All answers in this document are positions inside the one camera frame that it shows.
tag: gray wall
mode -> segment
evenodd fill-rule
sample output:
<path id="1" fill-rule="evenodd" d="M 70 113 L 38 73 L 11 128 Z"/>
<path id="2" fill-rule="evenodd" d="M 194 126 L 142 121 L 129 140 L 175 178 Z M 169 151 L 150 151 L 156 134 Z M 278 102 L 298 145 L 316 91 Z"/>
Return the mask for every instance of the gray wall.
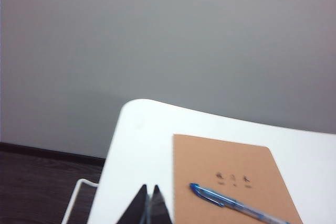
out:
<path id="1" fill-rule="evenodd" d="M 336 132 L 336 0 L 2 0 L 2 141 L 105 156 L 149 98 Z"/>

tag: white wire rack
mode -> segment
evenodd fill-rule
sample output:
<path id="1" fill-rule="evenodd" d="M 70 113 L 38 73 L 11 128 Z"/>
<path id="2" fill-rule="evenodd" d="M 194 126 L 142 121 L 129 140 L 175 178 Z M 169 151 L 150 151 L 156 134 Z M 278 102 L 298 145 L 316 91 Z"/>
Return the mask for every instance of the white wire rack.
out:
<path id="1" fill-rule="evenodd" d="M 97 183 L 93 183 L 93 182 L 91 182 L 87 179 L 84 179 L 84 178 L 81 178 L 81 179 L 77 180 L 75 188 L 72 191 L 72 195 L 71 195 L 67 210 L 65 211 L 65 214 L 63 216 L 63 220 L 62 220 L 61 224 L 67 224 L 68 223 L 73 205 L 75 204 L 75 201 L 76 201 L 76 198 L 77 198 L 77 195 L 78 195 L 78 192 L 80 190 L 80 187 L 81 187 L 82 183 L 87 184 L 87 185 L 92 186 L 92 187 L 98 187 L 98 185 L 99 185 Z"/>

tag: notebook cover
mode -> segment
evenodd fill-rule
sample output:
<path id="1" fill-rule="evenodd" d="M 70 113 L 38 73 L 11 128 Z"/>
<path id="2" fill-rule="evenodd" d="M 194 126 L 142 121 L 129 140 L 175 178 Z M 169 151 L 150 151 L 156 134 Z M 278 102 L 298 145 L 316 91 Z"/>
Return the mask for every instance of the notebook cover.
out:
<path id="1" fill-rule="evenodd" d="M 197 197 L 198 183 L 251 207 L 302 224 L 270 150 L 263 146 L 174 135 L 175 224 L 260 224 L 259 220 Z"/>

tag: black triangular object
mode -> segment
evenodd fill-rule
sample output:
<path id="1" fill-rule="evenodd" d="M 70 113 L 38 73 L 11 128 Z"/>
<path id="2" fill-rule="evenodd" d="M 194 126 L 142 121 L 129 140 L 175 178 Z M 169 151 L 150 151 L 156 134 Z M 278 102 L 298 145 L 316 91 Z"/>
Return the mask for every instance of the black triangular object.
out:
<path id="1" fill-rule="evenodd" d="M 151 199 L 151 223 L 172 224 L 163 196 L 156 185 Z"/>
<path id="2" fill-rule="evenodd" d="M 146 197 L 147 186 L 142 185 L 117 224 L 138 224 L 145 210 Z"/>

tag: black object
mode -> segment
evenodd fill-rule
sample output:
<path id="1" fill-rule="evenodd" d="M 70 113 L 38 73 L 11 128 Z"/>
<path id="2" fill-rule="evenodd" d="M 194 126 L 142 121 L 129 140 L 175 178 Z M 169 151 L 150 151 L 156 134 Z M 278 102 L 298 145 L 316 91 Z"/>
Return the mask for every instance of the black object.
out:
<path id="1" fill-rule="evenodd" d="M 152 198 L 142 185 L 117 224 L 172 224 L 163 196 L 156 185 Z"/>

